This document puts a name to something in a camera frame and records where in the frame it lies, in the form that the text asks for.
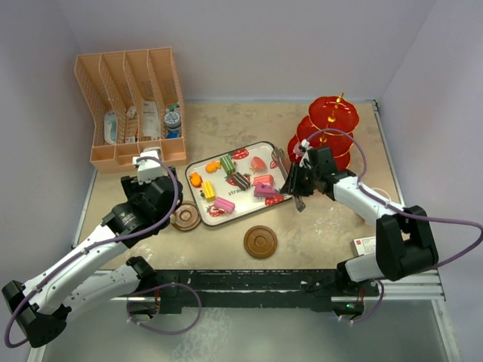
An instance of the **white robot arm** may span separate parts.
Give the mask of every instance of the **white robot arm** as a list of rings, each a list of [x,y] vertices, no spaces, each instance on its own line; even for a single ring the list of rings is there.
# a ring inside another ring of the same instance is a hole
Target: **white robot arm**
[[[182,185],[167,168],[169,176],[163,176],[165,166],[156,150],[141,153],[133,163],[137,177],[121,178],[125,203],[114,206],[77,248],[48,270],[2,288],[11,322],[17,321],[32,347],[55,339],[67,321],[89,308],[144,289],[145,284],[155,285],[155,271],[139,256],[101,278],[88,279],[106,262],[168,226],[169,215],[183,200]]]
[[[317,189],[333,201],[354,210],[376,229],[376,253],[346,260],[337,265],[342,283],[387,278],[396,281],[438,263],[429,222],[408,219],[399,211],[425,216],[419,206],[404,207],[377,194],[350,170],[339,171],[330,148],[309,147],[302,142],[303,157],[293,163],[281,192],[297,198]]]

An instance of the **brown round coaster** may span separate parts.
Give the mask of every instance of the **brown round coaster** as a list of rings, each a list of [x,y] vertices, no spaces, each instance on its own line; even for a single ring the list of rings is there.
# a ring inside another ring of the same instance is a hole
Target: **brown round coaster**
[[[277,249],[277,235],[266,226],[254,226],[245,234],[243,244],[247,253],[254,258],[265,259]]]
[[[185,201],[174,212],[176,221],[173,226],[181,232],[188,232],[199,225],[201,218],[199,217],[198,209],[191,201]]]

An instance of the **beige table surface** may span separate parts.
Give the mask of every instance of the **beige table surface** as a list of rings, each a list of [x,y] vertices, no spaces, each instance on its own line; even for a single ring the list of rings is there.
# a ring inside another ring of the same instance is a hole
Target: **beige table surface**
[[[360,123],[354,135],[368,158],[365,183],[384,189],[398,200],[372,105],[355,106]],[[307,108],[308,103],[187,103],[184,121],[189,164],[258,141],[270,141],[286,150]],[[351,148],[351,154],[349,168],[360,173],[362,162],[356,147]],[[177,174],[184,187],[184,199],[192,200],[185,169],[177,167]],[[97,174],[80,241],[113,206],[125,201],[120,176]],[[138,255],[157,269],[335,268],[338,262],[353,257],[349,245],[352,239],[374,235],[374,229],[363,219],[324,195],[315,194],[304,201],[306,209],[302,213],[295,209],[293,201],[288,201],[214,228],[200,224],[191,232],[179,232],[170,225],[103,268],[118,268],[129,257]],[[255,225],[266,225],[277,234],[277,251],[268,259],[254,259],[245,252],[243,237]]]

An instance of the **small white box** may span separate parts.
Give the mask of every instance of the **small white box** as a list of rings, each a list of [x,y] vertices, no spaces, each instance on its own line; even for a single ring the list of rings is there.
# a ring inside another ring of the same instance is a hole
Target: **small white box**
[[[370,236],[368,238],[354,239],[351,243],[352,251],[356,256],[375,253],[376,252],[376,237]]]

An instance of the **red tiered stand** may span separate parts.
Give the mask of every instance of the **red tiered stand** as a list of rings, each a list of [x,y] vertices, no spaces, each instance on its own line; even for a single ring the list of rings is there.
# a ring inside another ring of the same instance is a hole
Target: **red tiered stand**
[[[297,132],[287,146],[290,161],[300,161],[295,155],[296,144],[318,130],[336,128],[353,136],[353,131],[359,123],[359,116],[354,105],[343,99],[343,93],[339,97],[320,97],[309,106],[309,114],[306,115],[297,126]],[[350,147],[352,141],[337,132],[324,132],[319,137],[310,141],[312,147],[329,146],[339,170],[343,170],[350,163]]]

